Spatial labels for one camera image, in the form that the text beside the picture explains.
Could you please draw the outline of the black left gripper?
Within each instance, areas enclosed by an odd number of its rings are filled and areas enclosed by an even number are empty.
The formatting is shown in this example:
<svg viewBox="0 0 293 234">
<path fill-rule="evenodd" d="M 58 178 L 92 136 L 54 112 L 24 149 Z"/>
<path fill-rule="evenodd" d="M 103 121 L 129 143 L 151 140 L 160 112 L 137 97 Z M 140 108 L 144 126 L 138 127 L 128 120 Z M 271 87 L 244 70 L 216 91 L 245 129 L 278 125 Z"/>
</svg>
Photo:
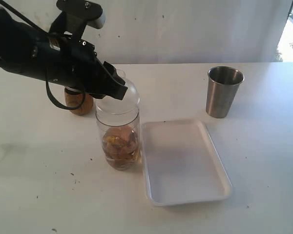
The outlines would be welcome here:
<svg viewBox="0 0 293 234">
<path fill-rule="evenodd" d="M 98 60 L 93 44 L 80 39 L 72 41 L 68 36 L 48 36 L 50 50 L 47 52 L 46 86 L 49 83 L 91 94 L 93 98 L 105 96 L 123 100 L 127 87 L 108 62 Z"/>
</svg>

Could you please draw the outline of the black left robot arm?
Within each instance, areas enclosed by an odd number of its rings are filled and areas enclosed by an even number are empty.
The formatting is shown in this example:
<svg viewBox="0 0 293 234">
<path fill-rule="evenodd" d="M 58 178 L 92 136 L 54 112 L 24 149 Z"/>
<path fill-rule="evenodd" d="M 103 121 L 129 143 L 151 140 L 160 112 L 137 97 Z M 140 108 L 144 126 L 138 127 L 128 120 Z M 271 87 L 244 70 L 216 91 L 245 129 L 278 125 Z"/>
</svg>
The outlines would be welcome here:
<svg viewBox="0 0 293 234">
<path fill-rule="evenodd" d="M 0 68 L 94 98 L 122 100 L 125 81 L 113 65 L 99 61 L 94 45 L 82 38 L 87 26 L 103 27 L 102 7 L 86 0 L 59 0 L 56 6 L 60 14 L 45 31 L 0 0 Z"/>
</svg>

